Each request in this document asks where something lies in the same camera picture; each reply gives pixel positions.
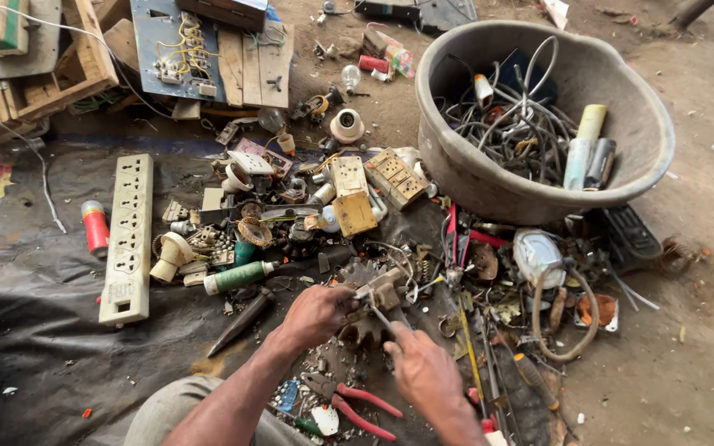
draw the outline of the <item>fabric cloth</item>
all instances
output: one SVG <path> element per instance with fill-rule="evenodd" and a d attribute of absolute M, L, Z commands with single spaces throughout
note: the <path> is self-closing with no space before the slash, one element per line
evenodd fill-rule
<path fill-rule="evenodd" d="M 154 393 L 131 422 L 123 446 L 159 446 L 195 406 L 224 380 L 213 376 L 190 376 L 171 382 Z M 311 446 L 294 428 L 263 411 L 252 438 L 254 446 Z"/>

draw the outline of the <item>power strip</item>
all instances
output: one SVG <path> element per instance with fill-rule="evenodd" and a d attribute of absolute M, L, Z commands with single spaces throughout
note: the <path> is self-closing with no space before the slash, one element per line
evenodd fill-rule
<path fill-rule="evenodd" d="M 117 159 L 109 257 L 98 323 L 122 325 L 148 317 L 153 158 Z"/>

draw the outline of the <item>screwdriver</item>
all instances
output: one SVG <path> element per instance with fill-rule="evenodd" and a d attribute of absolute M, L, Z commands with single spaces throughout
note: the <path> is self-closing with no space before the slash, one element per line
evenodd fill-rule
<path fill-rule="evenodd" d="M 272 409 L 282 413 L 286 417 L 292 419 L 293 425 L 297 426 L 300 430 L 308 432 L 309 434 L 315 435 L 316 437 L 319 437 L 321 439 L 324 438 L 324 434 L 322 434 L 321 430 L 318 429 L 318 425 L 316 424 L 316 421 L 310 421 L 306 418 L 297 417 L 296 415 L 293 415 L 292 413 L 288 413 L 288 412 L 280 409 L 279 407 L 269 404 L 268 402 L 266 403 L 266 405 L 271 407 Z"/>
<path fill-rule="evenodd" d="M 509 347 L 506 343 L 504 343 L 504 345 L 514 356 L 514 364 L 516 364 L 516 370 L 520 372 L 522 379 L 525 380 L 525 382 L 528 383 L 530 387 L 533 387 L 533 390 L 536 390 L 536 392 L 542 397 L 544 405 L 547 406 L 549 410 L 555 412 L 555 414 L 561 418 L 561 421 L 563 421 L 563 424 L 566 426 L 566 430 L 569 431 L 572 437 L 578 439 L 578 436 L 575 435 L 574 431 L 572 430 L 572 426 L 570 426 L 569 423 L 566 422 L 566 419 L 563 417 L 563 413 L 561 413 L 561 407 L 558 402 L 558 399 L 552 393 L 550 393 L 550 389 L 547 389 L 547 386 L 544 385 L 544 380 L 542 379 L 539 370 L 536 368 L 533 362 L 531 362 L 531 360 L 524 353 L 517 353 L 516 355 L 514 355 L 513 351 L 511 351 L 511 347 Z"/>

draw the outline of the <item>dirt floor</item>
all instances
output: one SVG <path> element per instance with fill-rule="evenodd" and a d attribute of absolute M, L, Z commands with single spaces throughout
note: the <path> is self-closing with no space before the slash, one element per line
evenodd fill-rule
<path fill-rule="evenodd" d="M 668 21 L 678 8 L 674 0 L 619 0 L 575 2 L 570 6 L 567 31 L 595 36 L 613 45 L 640 76 L 660 94 L 677 137 L 674 176 L 663 178 L 656 188 L 634 201 L 634 206 L 660 239 L 680 232 L 712 251 L 709 259 L 693 265 L 678 279 L 655 273 L 639 274 L 628 282 L 640 294 L 657 302 L 657 312 L 642 308 L 634 313 L 622 305 L 620 336 L 598 338 L 580 360 L 568 367 L 564 380 L 564 411 L 576 426 L 583 444 L 714 444 L 714 7 L 692 27 L 692 35 L 680 39 L 649 37 L 650 28 Z M 338 2 L 339 9 L 352 3 Z M 601 14 L 597 6 L 610 6 L 635 15 L 638 27 L 620 25 Z M 276 4 L 283 21 L 297 27 L 291 102 L 320 94 L 330 83 L 340 83 L 340 70 L 355 59 L 320 62 L 312 56 L 313 40 L 340 47 L 347 38 L 359 40 L 367 20 L 357 15 L 328 19 L 316 25 L 318 0 Z M 478 0 L 483 20 L 517 19 L 547 23 L 532 2 Z M 400 40 L 419 58 L 432 42 L 409 25 L 388 21 L 387 33 Z M 352 98 L 367 127 L 367 144 L 415 146 L 419 111 L 414 79 L 400 78 L 381 84 L 363 77 L 358 91 L 370 97 Z M 174 138 L 210 138 L 197 122 L 173 125 L 128 111 L 123 116 L 56 116 L 58 133 L 123 133 Z M 314 140 L 320 130 L 292 128 L 294 136 Z M 685 327 L 685 342 L 678 340 Z M 564 339 L 575 342 L 577 334 Z M 578 413 L 585 423 L 578 426 Z"/>

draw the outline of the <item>pliers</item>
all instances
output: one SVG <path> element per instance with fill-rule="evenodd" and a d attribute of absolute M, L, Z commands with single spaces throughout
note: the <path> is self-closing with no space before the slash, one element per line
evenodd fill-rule
<path fill-rule="evenodd" d="M 358 415 L 354 410 L 352 410 L 352 407 L 343 399 L 343 397 L 352 397 L 374 403 L 376 406 L 379 406 L 398 418 L 402 418 L 404 416 L 402 411 L 392 407 L 387 401 L 365 390 L 348 387 L 342 382 L 336 385 L 335 381 L 318 373 L 302 373 L 301 377 L 302 382 L 310 387 L 310 390 L 324 396 L 326 399 L 332 399 L 332 407 L 340 410 L 344 415 L 346 415 L 346 418 L 351 420 L 352 423 L 357 425 L 357 427 L 378 438 L 381 438 L 382 440 L 396 441 L 396 436 L 392 433 L 385 431 L 377 425 L 372 425 L 365 418 Z"/>

